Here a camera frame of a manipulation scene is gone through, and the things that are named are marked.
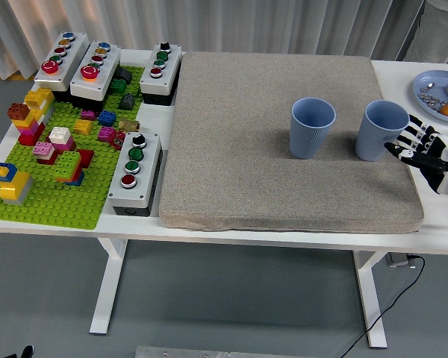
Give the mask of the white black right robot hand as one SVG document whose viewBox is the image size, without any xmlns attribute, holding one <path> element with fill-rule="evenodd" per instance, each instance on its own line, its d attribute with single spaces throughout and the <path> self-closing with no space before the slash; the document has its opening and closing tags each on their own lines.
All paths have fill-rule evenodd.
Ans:
<svg viewBox="0 0 448 358">
<path fill-rule="evenodd" d="M 448 196 L 448 136 L 410 116 L 410 124 L 385 148 L 401 162 L 420 170 L 430 188 Z"/>
</svg>

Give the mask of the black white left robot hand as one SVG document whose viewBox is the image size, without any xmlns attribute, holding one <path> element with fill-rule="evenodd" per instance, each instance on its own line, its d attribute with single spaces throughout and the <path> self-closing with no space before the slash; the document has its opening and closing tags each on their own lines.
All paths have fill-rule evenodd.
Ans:
<svg viewBox="0 0 448 358">
<path fill-rule="evenodd" d="M 33 345 L 26 345 L 21 354 L 9 354 L 7 356 L 5 356 L 4 358 L 32 358 L 34 355 L 34 346 Z"/>
</svg>

